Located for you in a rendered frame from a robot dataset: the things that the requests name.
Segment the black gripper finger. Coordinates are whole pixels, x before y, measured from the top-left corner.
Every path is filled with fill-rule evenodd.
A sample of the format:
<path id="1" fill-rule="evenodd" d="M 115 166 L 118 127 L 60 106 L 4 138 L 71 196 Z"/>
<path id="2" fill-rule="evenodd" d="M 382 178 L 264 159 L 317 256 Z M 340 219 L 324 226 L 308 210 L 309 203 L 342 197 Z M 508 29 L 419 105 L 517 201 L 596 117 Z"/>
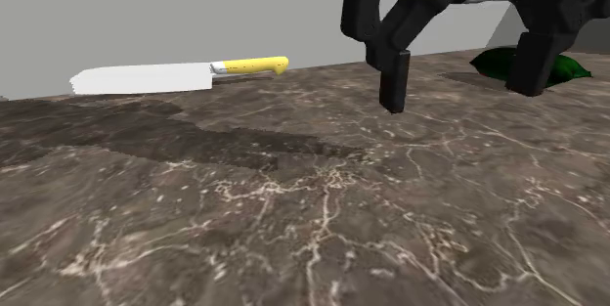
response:
<path id="1" fill-rule="evenodd" d="M 366 45 L 366 62 L 380 72 L 379 102 L 404 110 L 411 52 L 408 46 L 450 0 L 397 0 L 385 17 L 380 0 L 343 0 L 341 32 Z"/>

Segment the dark green flat lumpy object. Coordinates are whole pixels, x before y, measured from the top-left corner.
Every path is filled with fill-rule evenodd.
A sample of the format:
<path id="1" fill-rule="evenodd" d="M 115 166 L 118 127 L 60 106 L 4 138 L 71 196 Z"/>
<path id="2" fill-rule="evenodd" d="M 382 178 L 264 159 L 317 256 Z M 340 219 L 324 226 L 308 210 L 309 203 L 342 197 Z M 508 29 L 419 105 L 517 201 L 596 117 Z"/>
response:
<path id="1" fill-rule="evenodd" d="M 469 63 L 481 75 L 506 81 L 515 58 L 515 53 L 515 47 L 496 47 L 480 53 Z M 588 77 L 592 77 L 591 72 L 576 60 L 564 55 L 558 55 L 553 63 L 545 87 L 549 88 L 574 79 Z"/>

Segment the yellow-handled white-bladed kitchen knife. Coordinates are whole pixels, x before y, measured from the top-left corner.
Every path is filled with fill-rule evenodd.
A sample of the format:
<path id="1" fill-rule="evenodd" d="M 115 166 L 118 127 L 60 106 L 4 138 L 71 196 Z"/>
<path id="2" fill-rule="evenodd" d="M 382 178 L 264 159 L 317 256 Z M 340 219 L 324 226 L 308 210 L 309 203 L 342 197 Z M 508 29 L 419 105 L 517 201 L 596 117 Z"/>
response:
<path id="1" fill-rule="evenodd" d="M 207 90 L 215 77 L 287 70 L 286 56 L 164 65 L 105 66 L 85 69 L 69 83 L 75 95 L 154 94 Z"/>

